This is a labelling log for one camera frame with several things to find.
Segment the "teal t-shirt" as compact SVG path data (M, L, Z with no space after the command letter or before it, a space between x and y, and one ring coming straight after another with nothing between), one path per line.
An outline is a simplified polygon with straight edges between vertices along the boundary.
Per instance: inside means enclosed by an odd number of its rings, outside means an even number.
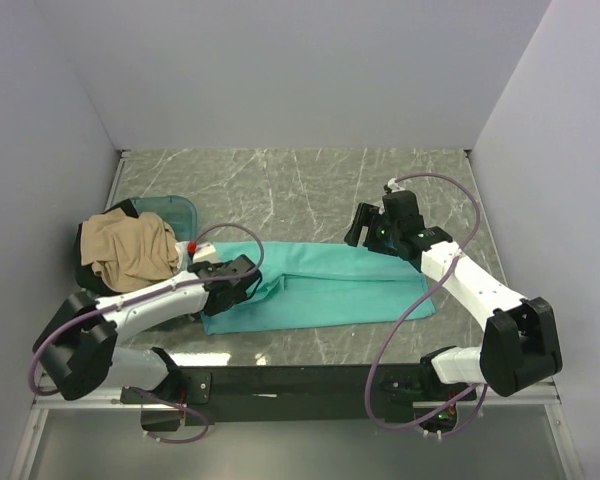
M393 322L428 290L398 257L344 244L266 242L255 295L203 318L205 333Z

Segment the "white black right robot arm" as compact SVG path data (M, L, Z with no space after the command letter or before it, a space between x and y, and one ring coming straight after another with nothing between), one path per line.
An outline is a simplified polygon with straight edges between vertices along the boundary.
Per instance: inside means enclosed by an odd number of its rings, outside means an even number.
M409 262L440 283L483 332L478 347L445 347L422 358L418 378L424 395L440 399L464 383L487 385L509 397L562 370L554 311L546 300L509 289L447 232L426 226L413 192L389 192L382 202L358 205L345 243Z

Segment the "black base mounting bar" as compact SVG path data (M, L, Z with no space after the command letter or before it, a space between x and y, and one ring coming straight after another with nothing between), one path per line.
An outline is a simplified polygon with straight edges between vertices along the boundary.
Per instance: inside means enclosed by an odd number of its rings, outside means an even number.
M182 367L178 384L161 386L161 399L183 400L218 422L353 420L367 416L368 365ZM406 423L425 412L421 402L444 403L465 383L443 384L423 364L384 364L371 387L376 417Z

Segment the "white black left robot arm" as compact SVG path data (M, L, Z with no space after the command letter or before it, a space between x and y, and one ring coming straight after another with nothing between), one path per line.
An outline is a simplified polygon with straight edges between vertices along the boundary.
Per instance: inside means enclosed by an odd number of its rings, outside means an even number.
M32 347L29 387L37 396L80 399L109 372L146 374L140 386L156 401L173 399L180 378L172 361L153 350L125 352L117 344L186 314L214 316L250 299L262 281L260 264L240 255L229 262L197 262L174 277L117 296L70 295Z

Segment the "aluminium frame rail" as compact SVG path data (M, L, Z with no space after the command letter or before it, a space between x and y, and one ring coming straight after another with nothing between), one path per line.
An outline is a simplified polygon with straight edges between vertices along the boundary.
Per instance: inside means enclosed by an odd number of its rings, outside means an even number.
M225 423L187 445L144 437L115 389L32 406L15 479L580 479L559 395L542 383L463 403L446 438L366 420Z

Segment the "beige t-shirt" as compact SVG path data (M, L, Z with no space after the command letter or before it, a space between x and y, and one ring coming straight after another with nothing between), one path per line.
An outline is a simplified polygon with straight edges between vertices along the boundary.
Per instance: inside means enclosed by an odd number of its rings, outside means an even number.
M81 266L116 293L167 280L183 261L173 228L152 212L94 215L82 224L79 243Z

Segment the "teal plastic laundry bin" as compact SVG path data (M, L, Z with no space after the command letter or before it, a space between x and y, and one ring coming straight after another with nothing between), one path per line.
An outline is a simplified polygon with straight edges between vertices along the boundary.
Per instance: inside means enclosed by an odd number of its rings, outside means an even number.
M178 195L131 197L139 215L155 213L175 231L177 241L192 241L197 233L197 211L193 203Z

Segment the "white t-shirt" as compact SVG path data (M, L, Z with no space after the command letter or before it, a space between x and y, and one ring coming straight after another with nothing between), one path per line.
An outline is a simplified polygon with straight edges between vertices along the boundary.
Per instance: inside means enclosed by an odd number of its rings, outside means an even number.
M188 260L189 260L188 245L189 245L188 241L177 242L175 245L176 253L178 255L177 266L179 269L182 269L183 267L185 267L188 264Z

